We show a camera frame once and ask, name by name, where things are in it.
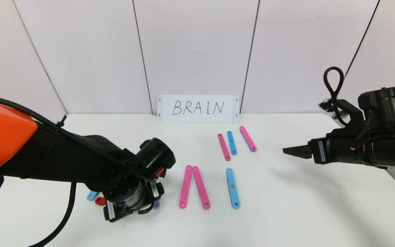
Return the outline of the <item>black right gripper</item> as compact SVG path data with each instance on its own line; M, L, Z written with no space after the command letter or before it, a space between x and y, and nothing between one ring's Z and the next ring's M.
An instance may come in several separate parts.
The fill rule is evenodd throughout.
M363 148L352 150L356 138L355 133L348 131L332 131L325 137L312 139L310 145L283 148L283 153L299 158L314 158L316 164L345 163L366 164Z

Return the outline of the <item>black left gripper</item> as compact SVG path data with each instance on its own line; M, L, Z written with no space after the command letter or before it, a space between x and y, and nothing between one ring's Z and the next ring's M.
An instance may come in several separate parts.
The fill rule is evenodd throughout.
M107 191L104 195L106 206L103 208L105 220L113 223L129 215L137 214L146 203L145 189L143 182L136 182Z

